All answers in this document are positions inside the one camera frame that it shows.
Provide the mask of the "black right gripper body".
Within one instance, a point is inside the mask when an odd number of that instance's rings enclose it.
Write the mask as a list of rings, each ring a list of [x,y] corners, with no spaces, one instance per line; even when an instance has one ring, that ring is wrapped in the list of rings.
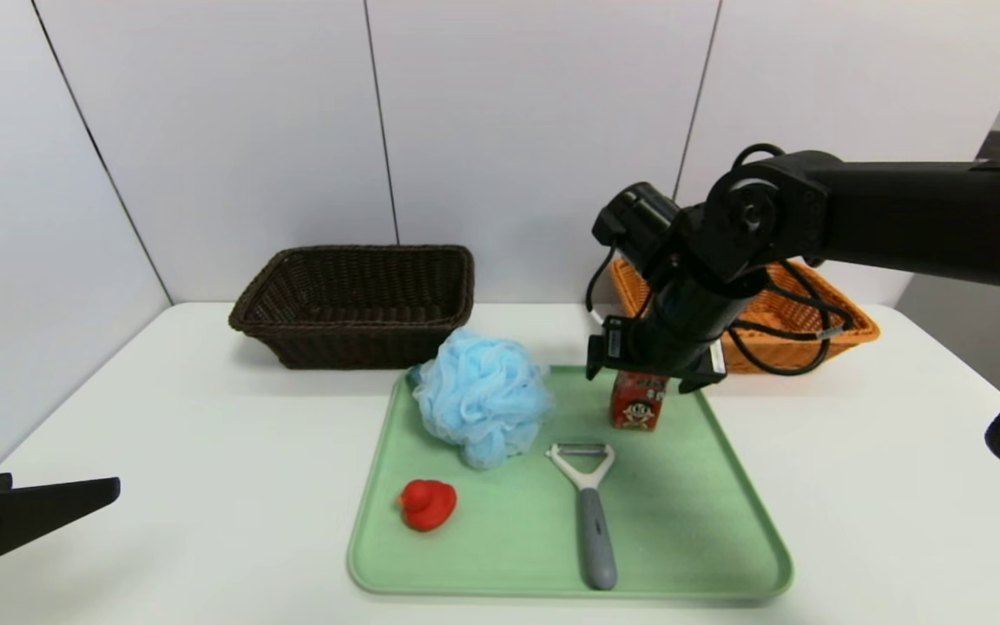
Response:
[[[706,378],[711,385],[727,376],[720,336],[727,329],[727,297],[695,280],[670,282],[652,297],[639,318],[608,316],[603,369],[654,376]]]

